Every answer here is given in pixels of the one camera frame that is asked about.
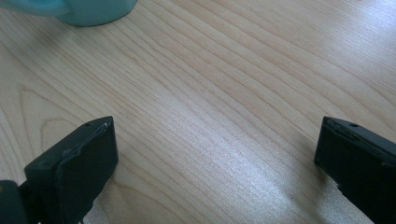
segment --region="tabletop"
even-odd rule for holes
[[[396,2],[139,0],[80,28],[0,10],[0,177],[113,116],[85,223],[371,223],[313,162],[324,116],[396,141]]]

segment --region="wooden table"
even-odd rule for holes
[[[396,141],[396,2],[139,0],[77,28],[0,11],[0,176],[111,115],[86,223],[370,223],[313,163],[323,116]]]

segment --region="wood grain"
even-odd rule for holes
[[[0,177],[112,115],[86,223],[370,223],[317,168],[323,116],[396,141],[395,1],[140,0],[77,28],[0,10]]]

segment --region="teal mug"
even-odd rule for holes
[[[54,16],[76,26],[94,26],[128,14],[137,0],[0,0],[0,7],[38,16]]]

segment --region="black object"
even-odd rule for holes
[[[396,144],[357,124],[325,117],[315,163],[374,223],[396,223]]]
[[[85,123],[44,152],[17,187],[0,181],[0,224],[76,224],[119,160],[112,117]]]

